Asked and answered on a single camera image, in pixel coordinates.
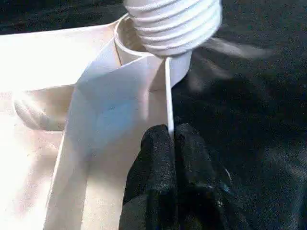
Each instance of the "black fabric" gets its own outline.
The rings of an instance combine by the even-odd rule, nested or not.
[[[0,35],[112,23],[122,0],[0,0]]]

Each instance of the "white tray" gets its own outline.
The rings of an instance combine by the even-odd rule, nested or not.
[[[115,23],[115,34],[75,84],[44,230],[117,229],[144,132],[167,124],[172,134],[171,86],[187,73],[191,53],[163,59],[132,51],[129,23],[126,15]],[[100,27],[102,33],[107,27],[113,31],[114,24]]]

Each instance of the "white plastic pipe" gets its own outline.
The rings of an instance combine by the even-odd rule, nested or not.
[[[222,21],[220,0],[124,0],[143,46],[157,56],[187,53]]]

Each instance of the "gloved hand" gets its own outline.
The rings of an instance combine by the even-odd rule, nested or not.
[[[249,229],[236,205],[227,170],[212,162],[187,124],[150,128],[128,176],[120,230]]]

